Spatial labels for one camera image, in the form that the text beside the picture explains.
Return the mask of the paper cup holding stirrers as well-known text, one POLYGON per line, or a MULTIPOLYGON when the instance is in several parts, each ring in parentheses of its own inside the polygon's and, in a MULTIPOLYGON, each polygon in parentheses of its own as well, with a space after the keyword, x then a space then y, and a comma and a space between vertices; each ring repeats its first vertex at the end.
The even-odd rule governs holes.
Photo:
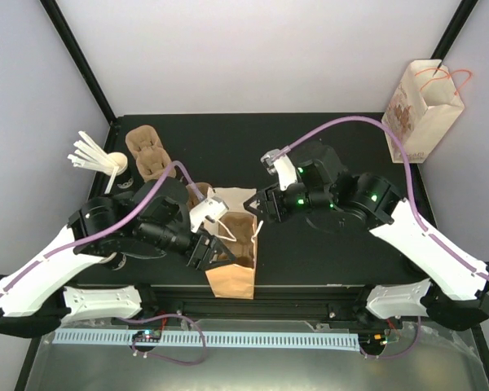
POLYGON ((134 179, 128 165, 128 158, 121 152, 108 153, 109 165, 105 167, 105 174, 110 177, 112 169, 118 167, 117 176, 112 186, 113 189, 127 190, 132 187, 134 179))

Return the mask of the black corner post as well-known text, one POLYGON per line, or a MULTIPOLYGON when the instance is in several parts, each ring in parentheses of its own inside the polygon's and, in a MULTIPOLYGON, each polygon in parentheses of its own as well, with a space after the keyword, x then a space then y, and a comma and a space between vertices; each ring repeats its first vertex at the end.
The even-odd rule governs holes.
POLYGON ((450 19, 447 27, 445 28, 443 35, 438 41, 437 46, 434 48, 431 59, 439 59, 444 61, 456 42, 461 30, 464 28, 465 23, 471 16, 474 8, 477 6, 478 0, 461 0, 456 8, 452 18, 450 19))
POLYGON ((117 117, 75 38, 64 13, 61 11, 58 2, 55 0, 40 0, 39 2, 53 24, 55 31, 58 33, 60 40, 67 49, 107 123, 112 124, 116 121, 117 117))

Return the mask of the right black corner post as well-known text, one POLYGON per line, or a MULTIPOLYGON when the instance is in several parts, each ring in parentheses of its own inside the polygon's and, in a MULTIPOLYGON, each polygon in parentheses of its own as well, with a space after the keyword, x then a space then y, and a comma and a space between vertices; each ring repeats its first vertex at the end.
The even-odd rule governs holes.
POLYGON ((431 59, 439 59, 444 61, 456 42, 461 30, 464 28, 465 23, 471 16, 474 8, 477 6, 478 0, 461 0, 456 8, 452 18, 450 19, 447 27, 445 28, 443 35, 438 41, 437 46, 434 48, 431 59))

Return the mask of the white printed paper bag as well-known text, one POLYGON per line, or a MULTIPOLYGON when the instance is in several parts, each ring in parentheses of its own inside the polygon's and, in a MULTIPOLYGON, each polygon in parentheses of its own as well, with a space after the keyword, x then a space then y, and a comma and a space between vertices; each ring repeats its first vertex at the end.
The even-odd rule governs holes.
POLYGON ((439 59, 414 60, 407 66, 381 120, 402 144, 386 138, 394 163, 404 157, 414 164, 424 162, 464 111, 455 74, 439 59))

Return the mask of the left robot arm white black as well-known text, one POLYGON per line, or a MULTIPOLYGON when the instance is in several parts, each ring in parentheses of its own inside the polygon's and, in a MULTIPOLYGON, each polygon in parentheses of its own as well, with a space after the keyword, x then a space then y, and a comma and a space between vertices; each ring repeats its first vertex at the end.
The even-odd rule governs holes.
POLYGON ((159 306, 145 283, 73 288, 69 282, 91 266, 119 269, 124 257, 175 253, 203 271, 234 263, 231 250, 202 226, 227 211, 225 202, 214 197, 189 209, 188 200, 186 186, 173 178, 88 200, 36 257, 0 275, 0 334, 34 338, 67 323, 103 318, 153 323, 159 306))

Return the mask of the left black corner post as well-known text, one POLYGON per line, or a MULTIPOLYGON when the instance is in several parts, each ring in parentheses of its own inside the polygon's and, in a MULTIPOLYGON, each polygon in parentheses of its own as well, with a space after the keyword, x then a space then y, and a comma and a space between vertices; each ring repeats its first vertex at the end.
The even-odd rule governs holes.
POLYGON ((107 123, 112 124, 116 121, 117 117, 75 38, 64 13, 61 11, 58 2, 55 0, 40 0, 39 2, 53 24, 55 31, 58 33, 60 40, 67 49, 107 123))

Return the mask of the stacked brown pulp cup carriers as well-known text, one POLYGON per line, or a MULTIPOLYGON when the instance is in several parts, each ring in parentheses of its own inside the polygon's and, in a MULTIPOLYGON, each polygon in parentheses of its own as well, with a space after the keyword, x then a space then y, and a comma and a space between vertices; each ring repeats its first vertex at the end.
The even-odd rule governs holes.
POLYGON ((129 131, 125 141, 144 182, 157 180, 164 175, 172 160, 152 126, 141 125, 129 131))

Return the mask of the brown paper bag white handles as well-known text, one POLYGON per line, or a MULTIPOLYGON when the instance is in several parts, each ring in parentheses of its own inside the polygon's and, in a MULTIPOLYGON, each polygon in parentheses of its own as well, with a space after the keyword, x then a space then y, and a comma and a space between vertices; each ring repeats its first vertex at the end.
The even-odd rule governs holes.
POLYGON ((262 222, 245 210, 244 202, 256 195, 255 189, 239 187, 215 187, 208 196, 222 199, 229 210, 218 222, 207 222, 205 227, 218 235, 235 256, 229 265, 207 270, 205 275, 217 298, 252 300, 258 257, 258 232, 262 222))

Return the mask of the brown pulp cup carrier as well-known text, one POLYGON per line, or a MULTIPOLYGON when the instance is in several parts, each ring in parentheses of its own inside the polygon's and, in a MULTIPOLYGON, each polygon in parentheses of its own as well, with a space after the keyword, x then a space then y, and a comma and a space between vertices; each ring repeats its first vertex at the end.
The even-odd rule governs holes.
POLYGON ((249 213, 229 212, 218 221, 218 236, 236 256, 238 266, 255 267, 255 228, 256 218, 249 213))
POLYGON ((196 182, 194 184, 187 184, 186 188, 188 192, 187 208, 192 210, 201 200, 207 197, 211 185, 207 182, 196 182))

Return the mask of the bundle of white wrapped straws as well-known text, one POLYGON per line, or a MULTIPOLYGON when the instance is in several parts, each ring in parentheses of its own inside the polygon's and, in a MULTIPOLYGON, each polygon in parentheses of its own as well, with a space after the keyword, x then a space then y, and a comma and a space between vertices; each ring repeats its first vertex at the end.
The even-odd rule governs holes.
POLYGON ((74 153, 67 156, 73 166, 110 174, 114 164, 108 154, 85 131, 79 131, 78 135, 80 139, 73 144, 74 153))

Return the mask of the small green circuit board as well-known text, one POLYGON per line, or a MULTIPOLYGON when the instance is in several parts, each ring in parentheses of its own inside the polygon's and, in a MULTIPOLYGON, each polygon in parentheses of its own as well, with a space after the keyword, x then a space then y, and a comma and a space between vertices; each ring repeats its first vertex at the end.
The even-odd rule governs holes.
POLYGON ((161 339, 161 331, 159 330, 140 330, 132 336, 132 341, 158 343, 161 339))

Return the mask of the black aluminium frame rail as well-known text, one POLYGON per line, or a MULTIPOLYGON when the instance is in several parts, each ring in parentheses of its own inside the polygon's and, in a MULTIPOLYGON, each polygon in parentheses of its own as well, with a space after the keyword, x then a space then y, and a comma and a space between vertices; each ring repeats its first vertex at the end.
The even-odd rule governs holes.
POLYGON ((487 296, 449 298, 428 280, 403 286, 362 288, 258 288, 251 298, 216 297, 207 287, 68 287, 65 321, 145 319, 163 313, 195 320, 310 320, 335 327, 378 329, 387 320, 423 317, 455 331, 489 317, 487 296))

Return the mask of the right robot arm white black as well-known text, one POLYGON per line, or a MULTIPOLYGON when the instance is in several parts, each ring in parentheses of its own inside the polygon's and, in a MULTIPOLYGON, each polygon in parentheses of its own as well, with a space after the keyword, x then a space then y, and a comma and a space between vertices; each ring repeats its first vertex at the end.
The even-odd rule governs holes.
POLYGON ((489 261, 480 261, 414 214, 412 203, 387 179, 353 175, 335 150, 311 142, 289 156, 279 150, 261 159, 277 183, 257 191, 244 209, 268 222, 296 213, 326 212, 399 250, 426 277, 416 283, 369 288, 354 308, 358 325, 382 319, 428 317, 455 331, 489 319, 489 261))

